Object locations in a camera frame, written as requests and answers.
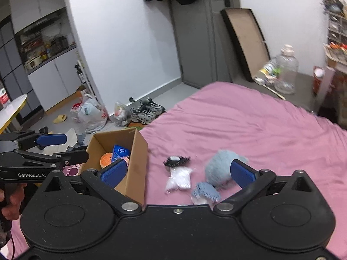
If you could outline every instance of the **white table top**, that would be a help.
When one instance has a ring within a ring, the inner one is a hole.
[[[11,120],[20,112],[25,106],[27,95],[19,96],[10,105],[0,110],[0,133],[11,123]]]

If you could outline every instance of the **yellow slipper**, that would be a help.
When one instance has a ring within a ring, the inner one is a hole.
[[[53,123],[57,124],[57,123],[65,121],[66,119],[67,119],[67,116],[65,114],[60,114],[58,115],[56,119],[53,120]]]

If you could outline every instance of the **gray sneaker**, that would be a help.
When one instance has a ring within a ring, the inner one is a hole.
[[[131,121],[132,122],[141,122],[144,125],[151,123],[157,116],[155,113],[146,109],[144,106],[140,106],[139,108],[131,109]]]
[[[149,111],[155,113],[157,116],[161,115],[165,111],[163,106],[156,104],[151,98],[140,101],[140,104],[145,106]]]

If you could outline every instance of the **bottle cap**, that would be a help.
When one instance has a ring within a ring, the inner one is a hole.
[[[282,53],[285,55],[285,56],[288,56],[288,57],[292,57],[294,56],[294,50],[293,50],[293,47],[290,46],[290,45],[284,45],[284,47],[282,48]]]

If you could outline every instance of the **pink bed sheet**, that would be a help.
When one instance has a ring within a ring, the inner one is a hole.
[[[336,216],[328,249],[347,259],[347,132],[290,102],[231,83],[210,84],[161,115],[141,134],[149,145],[147,204],[192,204],[189,191],[164,192],[168,156],[190,156],[192,186],[210,158],[227,149],[278,175],[304,169]],[[221,191],[226,198],[240,188]]]

